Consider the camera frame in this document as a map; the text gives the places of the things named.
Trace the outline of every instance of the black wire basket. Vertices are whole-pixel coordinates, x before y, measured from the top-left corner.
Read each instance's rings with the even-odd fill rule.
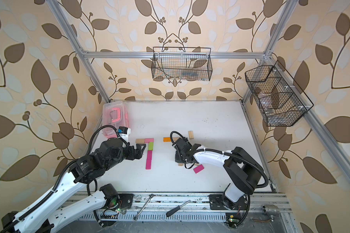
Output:
[[[210,48],[153,47],[153,79],[210,81]]]
[[[293,83],[288,84],[280,73],[283,66],[277,63],[248,70],[245,72],[246,83],[267,126],[293,126],[313,107],[313,102],[289,72]],[[301,94],[310,104],[297,96]]]

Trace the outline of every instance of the black handle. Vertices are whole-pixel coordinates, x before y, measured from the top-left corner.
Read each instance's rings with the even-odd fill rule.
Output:
[[[170,210],[169,212],[166,213],[166,217],[170,217],[171,215],[173,215],[176,211],[178,211],[180,209],[180,205],[178,205],[177,207],[173,208],[172,210]]]

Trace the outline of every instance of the aluminum frame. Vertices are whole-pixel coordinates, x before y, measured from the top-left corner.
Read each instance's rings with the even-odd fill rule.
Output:
[[[99,93],[101,94],[102,99],[106,103],[109,103],[110,98],[107,95],[102,83],[100,82],[100,79],[98,78],[95,70],[93,69],[92,64],[88,61],[88,58],[84,57],[84,55],[82,53],[82,47],[79,44],[79,41],[78,41],[77,37],[75,36],[74,31],[71,28],[69,22],[67,21],[65,15],[63,14],[59,3],[57,2],[57,0],[47,0],[46,2],[48,4],[51,12],[55,16],[56,20],[60,24],[62,30],[65,32],[66,37],[69,39],[69,42],[70,42],[71,46],[73,47],[75,53],[79,57],[79,60],[81,61],[83,66],[86,68],[86,70],[91,78],[91,81],[96,86]]]

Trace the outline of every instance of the wall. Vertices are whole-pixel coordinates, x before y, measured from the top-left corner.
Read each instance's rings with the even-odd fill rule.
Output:
[[[350,1],[300,0],[274,58],[305,89],[350,156],[348,18]],[[289,197],[303,232],[350,232],[350,185],[305,119],[289,128],[267,127],[253,99],[247,109],[278,189]]]
[[[59,2],[85,50],[148,52],[155,46],[262,52],[285,4],[282,0],[265,5],[261,0]],[[236,100],[247,88],[242,74],[258,61],[214,59],[210,82],[166,77],[153,81],[149,59],[97,58],[91,63],[113,100]]]
[[[82,155],[102,111],[43,3],[0,0],[0,229],[1,217],[35,201]]]

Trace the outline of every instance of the leaf pattern wallpaper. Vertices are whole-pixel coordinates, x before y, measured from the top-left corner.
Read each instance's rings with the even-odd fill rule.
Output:
[[[286,2],[59,0],[59,3],[86,51],[201,46],[219,52],[262,52]]]
[[[84,153],[103,105],[91,86],[44,1],[0,0],[0,219]]]
[[[350,0],[300,0],[273,57],[310,96],[316,114],[350,156]],[[302,231],[350,232],[350,185],[306,120],[267,127],[252,97],[247,109]]]

